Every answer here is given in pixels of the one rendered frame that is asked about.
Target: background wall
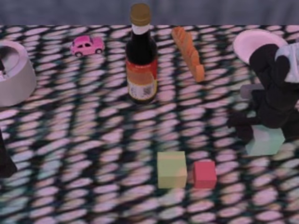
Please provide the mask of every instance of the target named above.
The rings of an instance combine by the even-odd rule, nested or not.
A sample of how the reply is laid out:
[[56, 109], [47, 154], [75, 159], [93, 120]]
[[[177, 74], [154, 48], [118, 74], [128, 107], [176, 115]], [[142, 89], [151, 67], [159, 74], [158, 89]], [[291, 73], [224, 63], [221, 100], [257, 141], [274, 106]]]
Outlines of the background wall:
[[0, 0], [0, 23], [129, 24], [133, 3], [152, 8], [153, 24], [296, 24], [298, 0]]

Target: gold bottle cap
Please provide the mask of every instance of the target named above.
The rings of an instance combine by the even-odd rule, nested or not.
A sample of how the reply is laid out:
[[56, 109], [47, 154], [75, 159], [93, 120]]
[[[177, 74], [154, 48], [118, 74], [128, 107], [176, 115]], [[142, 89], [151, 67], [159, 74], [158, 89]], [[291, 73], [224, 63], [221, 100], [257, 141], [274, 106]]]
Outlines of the gold bottle cap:
[[150, 7], [144, 3], [134, 4], [131, 7], [131, 23], [135, 26], [146, 26], [151, 22]]

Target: plate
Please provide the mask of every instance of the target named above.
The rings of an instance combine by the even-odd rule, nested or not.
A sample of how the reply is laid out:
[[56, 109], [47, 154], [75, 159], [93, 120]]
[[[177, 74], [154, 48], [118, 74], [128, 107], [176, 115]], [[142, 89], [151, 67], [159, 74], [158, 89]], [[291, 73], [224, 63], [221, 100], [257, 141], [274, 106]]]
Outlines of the plate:
[[240, 60], [249, 64], [250, 56], [259, 47], [276, 44], [278, 47], [288, 45], [282, 37], [263, 29], [250, 29], [241, 32], [233, 42], [233, 49]]

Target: patterned tablecloth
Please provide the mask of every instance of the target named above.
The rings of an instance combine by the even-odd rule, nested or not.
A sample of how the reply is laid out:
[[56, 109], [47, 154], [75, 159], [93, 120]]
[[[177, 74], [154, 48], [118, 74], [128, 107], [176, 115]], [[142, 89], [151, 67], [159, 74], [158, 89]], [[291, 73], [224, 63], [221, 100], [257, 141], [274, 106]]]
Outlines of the patterned tablecloth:
[[[235, 36], [258, 26], [186, 26], [206, 67], [196, 84], [170, 26], [157, 26], [159, 93], [154, 103], [127, 99], [127, 26], [1, 27], [23, 44], [38, 87], [24, 103], [2, 109], [0, 126], [19, 172], [0, 181], [1, 224], [299, 224], [297, 143], [275, 156], [246, 157], [229, 109], [253, 72], [232, 51]], [[299, 26], [260, 27], [292, 42]], [[104, 38], [101, 56], [77, 59], [69, 44], [82, 34]], [[157, 189], [158, 151], [185, 151], [188, 169], [217, 165], [214, 190]]]

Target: pink car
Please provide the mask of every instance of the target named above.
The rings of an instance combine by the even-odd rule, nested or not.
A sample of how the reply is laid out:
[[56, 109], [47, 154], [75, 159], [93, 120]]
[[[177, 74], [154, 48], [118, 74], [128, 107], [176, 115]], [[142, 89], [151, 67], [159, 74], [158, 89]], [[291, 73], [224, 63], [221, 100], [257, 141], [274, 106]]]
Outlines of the pink car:
[[104, 49], [105, 45], [102, 38], [88, 35], [77, 37], [71, 45], [71, 53], [76, 57], [101, 54]]

